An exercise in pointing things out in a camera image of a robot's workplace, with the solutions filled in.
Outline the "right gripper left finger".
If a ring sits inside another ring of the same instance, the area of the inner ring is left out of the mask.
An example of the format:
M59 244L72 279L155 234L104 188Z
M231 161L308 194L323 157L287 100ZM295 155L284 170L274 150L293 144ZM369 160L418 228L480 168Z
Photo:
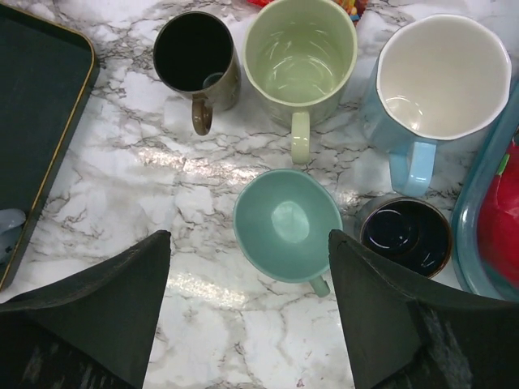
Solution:
M170 234L1 305L3 388L141 388L169 274Z

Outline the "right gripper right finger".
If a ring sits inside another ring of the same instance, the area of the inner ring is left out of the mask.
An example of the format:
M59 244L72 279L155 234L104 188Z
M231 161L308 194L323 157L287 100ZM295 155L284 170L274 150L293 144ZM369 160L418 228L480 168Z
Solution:
M517 303L437 283L337 229L328 250L357 388L517 387Z

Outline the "dark blue mug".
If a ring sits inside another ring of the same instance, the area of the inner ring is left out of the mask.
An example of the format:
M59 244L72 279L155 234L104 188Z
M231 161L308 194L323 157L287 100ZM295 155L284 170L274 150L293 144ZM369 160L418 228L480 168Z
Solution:
M432 278L449 261L453 247L445 216L413 197L385 194L356 213L354 236L376 254Z

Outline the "grey blue mug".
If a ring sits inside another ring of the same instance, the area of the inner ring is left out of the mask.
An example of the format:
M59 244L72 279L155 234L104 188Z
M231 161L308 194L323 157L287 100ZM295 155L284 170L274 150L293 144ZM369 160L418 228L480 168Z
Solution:
M3 209L0 211L1 264L7 263L11 257L19 236L23 230L26 215L19 209Z

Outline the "green teal mug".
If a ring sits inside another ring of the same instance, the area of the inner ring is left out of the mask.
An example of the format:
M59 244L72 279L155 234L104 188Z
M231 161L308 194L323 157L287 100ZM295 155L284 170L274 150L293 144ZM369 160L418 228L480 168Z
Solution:
M234 234L248 261L274 280L309 283L318 297L330 294L328 235L342 229L332 196L295 169L260 174L234 205Z

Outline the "light blue mug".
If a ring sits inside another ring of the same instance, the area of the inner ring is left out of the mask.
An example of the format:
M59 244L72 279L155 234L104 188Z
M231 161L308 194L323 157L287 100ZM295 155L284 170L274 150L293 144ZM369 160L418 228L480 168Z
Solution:
M508 102L511 77L501 39L473 19L432 15L396 31L359 109L369 143L388 154L392 188L425 195L438 144L492 124Z

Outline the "brown striped mug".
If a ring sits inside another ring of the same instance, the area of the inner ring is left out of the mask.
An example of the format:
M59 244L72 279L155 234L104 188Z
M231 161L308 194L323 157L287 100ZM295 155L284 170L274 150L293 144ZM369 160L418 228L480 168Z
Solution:
M160 80L191 101L198 135L211 130L214 111L232 108L241 87L241 70L230 30L216 16L189 11L159 32L152 59Z

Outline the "light green mug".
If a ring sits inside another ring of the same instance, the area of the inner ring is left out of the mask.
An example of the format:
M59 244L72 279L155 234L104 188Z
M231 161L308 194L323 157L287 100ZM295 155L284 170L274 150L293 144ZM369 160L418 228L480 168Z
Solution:
M355 26L333 1L273 1L250 25L244 70L265 112L289 127L295 164L309 162L311 126L339 105L357 56Z

